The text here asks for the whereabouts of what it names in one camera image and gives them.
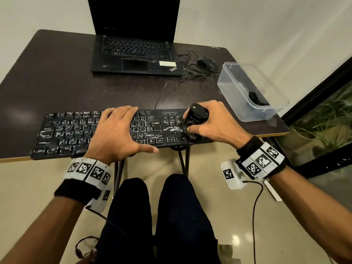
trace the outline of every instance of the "black pants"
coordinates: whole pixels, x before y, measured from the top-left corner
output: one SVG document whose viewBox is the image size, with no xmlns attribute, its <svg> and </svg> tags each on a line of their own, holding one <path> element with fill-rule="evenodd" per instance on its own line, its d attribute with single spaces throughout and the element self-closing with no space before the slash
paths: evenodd
<svg viewBox="0 0 352 264">
<path fill-rule="evenodd" d="M 160 195 L 154 240 L 157 259 L 153 252 L 148 189 L 140 178 L 122 183 L 112 201 L 108 219 L 132 241 L 106 223 L 96 245 L 96 264 L 220 263 L 218 241 L 210 221 L 184 175 L 170 175 Z"/>
</svg>

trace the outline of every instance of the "black keyboard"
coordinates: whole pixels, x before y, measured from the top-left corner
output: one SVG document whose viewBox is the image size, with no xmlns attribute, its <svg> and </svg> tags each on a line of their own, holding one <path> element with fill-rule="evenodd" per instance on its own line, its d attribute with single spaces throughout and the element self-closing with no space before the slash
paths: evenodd
<svg viewBox="0 0 352 264">
<path fill-rule="evenodd" d="M 139 110 L 131 121 L 130 135 L 135 142 L 171 147 L 212 142 L 192 139 L 183 132 L 185 109 Z M 31 158 L 81 157 L 100 120 L 100 111 L 49 113 L 45 116 Z"/>
<path fill-rule="evenodd" d="M 102 38 L 101 52 L 115 56 L 174 60 L 168 42 L 128 41 L 105 35 Z"/>
</svg>

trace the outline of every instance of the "touchpad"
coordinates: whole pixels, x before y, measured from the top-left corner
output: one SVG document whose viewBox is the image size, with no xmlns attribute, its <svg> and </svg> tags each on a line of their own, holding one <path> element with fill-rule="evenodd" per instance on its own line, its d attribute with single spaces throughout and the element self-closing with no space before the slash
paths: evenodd
<svg viewBox="0 0 352 264">
<path fill-rule="evenodd" d="M 123 70 L 150 71 L 147 60 L 122 59 Z"/>
</svg>

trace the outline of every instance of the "white wall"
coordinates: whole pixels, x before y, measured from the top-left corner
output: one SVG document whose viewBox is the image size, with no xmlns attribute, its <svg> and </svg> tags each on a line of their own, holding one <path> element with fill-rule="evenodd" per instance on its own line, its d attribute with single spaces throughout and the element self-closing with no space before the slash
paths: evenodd
<svg viewBox="0 0 352 264">
<path fill-rule="evenodd" d="M 256 63 L 293 106 L 352 55 L 351 22 L 352 0 L 181 0 L 175 42 Z M 0 80 L 42 28 L 94 34 L 87 0 L 0 0 Z"/>
</svg>

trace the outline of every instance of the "hand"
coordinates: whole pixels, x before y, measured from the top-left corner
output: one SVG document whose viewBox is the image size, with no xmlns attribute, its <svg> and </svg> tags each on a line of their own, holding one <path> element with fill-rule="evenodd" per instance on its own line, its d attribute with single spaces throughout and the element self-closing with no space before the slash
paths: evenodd
<svg viewBox="0 0 352 264">
<path fill-rule="evenodd" d="M 251 138 L 233 118 L 222 102 L 215 100 L 199 103 L 209 111 L 209 119 L 200 125 L 192 125 L 187 128 L 190 133 L 196 133 L 208 137 L 215 142 L 225 142 L 236 149 L 240 149 Z M 185 119 L 189 109 L 184 113 Z"/>
<path fill-rule="evenodd" d="M 85 157 L 110 165 L 139 152 L 157 153 L 156 147 L 138 144 L 130 136 L 130 123 L 137 110 L 138 107 L 132 106 L 106 109 Z"/>
</svg>

